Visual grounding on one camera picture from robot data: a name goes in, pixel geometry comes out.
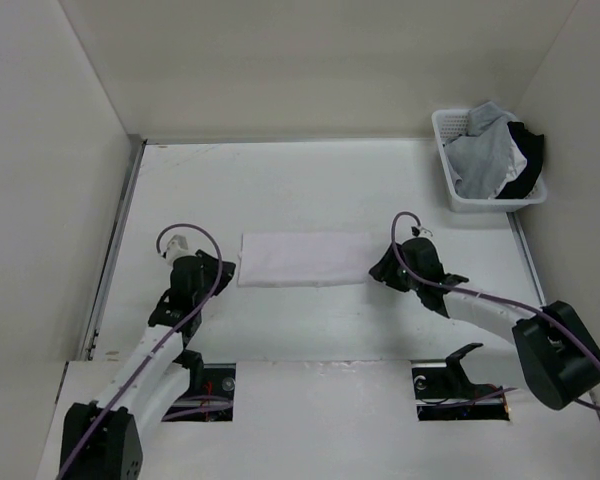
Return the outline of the pale pink tank top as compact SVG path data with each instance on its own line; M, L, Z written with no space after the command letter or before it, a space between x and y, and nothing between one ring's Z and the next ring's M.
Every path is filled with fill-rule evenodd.
M238 285L243 288L361 284L379 248L367 233L271 232L242 237Z

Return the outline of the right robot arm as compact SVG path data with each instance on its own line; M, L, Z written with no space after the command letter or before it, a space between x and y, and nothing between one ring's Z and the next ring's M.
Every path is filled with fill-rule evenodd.
M530 392L551 410L577 403L600 385L600 349L575 309L556 301L533 307L475 288L445 271L426 237L393 242L369 270L373 280L414 293L421 305L449 320L485 330L510 343L503 385Z

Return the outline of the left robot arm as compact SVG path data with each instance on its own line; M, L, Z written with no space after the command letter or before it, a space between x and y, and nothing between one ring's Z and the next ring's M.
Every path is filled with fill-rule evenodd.
M98 396L66 412L58 478L138 478L153 430L179 397L203 390L202 358L187 346L202 307L228 286L236 265L202 250L169 264L169 286L127 362Z

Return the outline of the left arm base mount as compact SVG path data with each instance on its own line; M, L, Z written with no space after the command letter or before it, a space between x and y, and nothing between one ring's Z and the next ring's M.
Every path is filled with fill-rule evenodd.
M235 364L206 364L163 418L167 422L231 422Z

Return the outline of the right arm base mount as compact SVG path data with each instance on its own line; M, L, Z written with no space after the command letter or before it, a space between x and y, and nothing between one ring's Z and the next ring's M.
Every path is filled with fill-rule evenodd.
M411 366L419 421L509 421L505 389L474 383L461 362L482 343L470 343L444 359L416 361Z

